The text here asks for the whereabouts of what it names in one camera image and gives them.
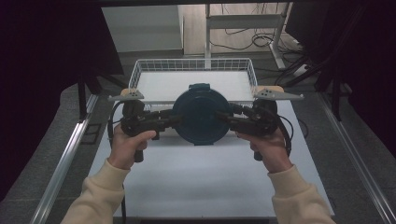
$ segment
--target round lid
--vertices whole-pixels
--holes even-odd
[[[181,115],[177,133],[196,146],[212,145],[230,129],[228,124],[216,118],[216,112],[233,115],[228,101],[209,84],[190,85],[189,90],[175,101],[173,113]]]

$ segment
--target aluminum rail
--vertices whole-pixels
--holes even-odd
[[[364,187],[367,189],[376,209],[378,210],[379,215],[384,220],[386,224],[394,224],[396,223],[396,216],[390,207],[387,197],[383,193],[381,187],[375,181],[373,175],[370,173],[368,167],[364,163],[361,158],[361,154],[356,149],[352,140],[350,139],[347,130],[344,128],[344,125],[341,121],[338,121],[335,115],[332,113],[330,109],[330,103],[327,100],[325,93],[320,94],[320,102],[328,116],[332,126],[334,127],[338,137],[342,141],[344,145],[344,149],[348,154],[352,164],[355,166],[356,171],[358,172],[359,177],[361,178],[361,182]]]
[[[55,171],[53,172],[52,178],[47,185],[46,191],[38,204],[35,214],[30,220],[31,224],[45,223],[50,214],[50,209],[58,196],[59,190],[61,189],[64,178],[66,177],[67,171],[69,170],[70,164],[76,154],[78,145],[81,141],[82,135],[87,129],[88,123],[90,122],[92,111],[96,105],[98,96],[91,95],[87,103],[87,117],[76,125],[66,148],[64,149],[64,154],[62,155]]]

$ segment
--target sleeve cuff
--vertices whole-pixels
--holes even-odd
[[[122,183],[130,171],[131,170],[121,170],[116,168],[106,159],[105,164],[99,172],[92,177],[92,181],[104,189],[121,189]]]
[[[268,174],[268,176],[277,197],[289,197],[309,188],[309,184],[301,177],[295,165],[287,171]]]

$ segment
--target person's left hand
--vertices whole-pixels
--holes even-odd
[[[114,128],[113,146],[108,162],[122,170],[131,169],[134,164],[134,154],[137,150],[146,149],[148,140],[155,137],[155,131],[147,131],[137,136],[130,137],[124,133],[120,124]]]

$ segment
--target beige sleeve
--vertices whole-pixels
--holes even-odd
[[[268,176],[276,191],[273,204],[279,224],[334,223],[316,186],[306,183],[295,165]]]
[[[113,214],[124,196],[122,183],[129,172],[105,160],[96,175],[85,178],[81,195],[70,205],[62,223],[113,223]]]

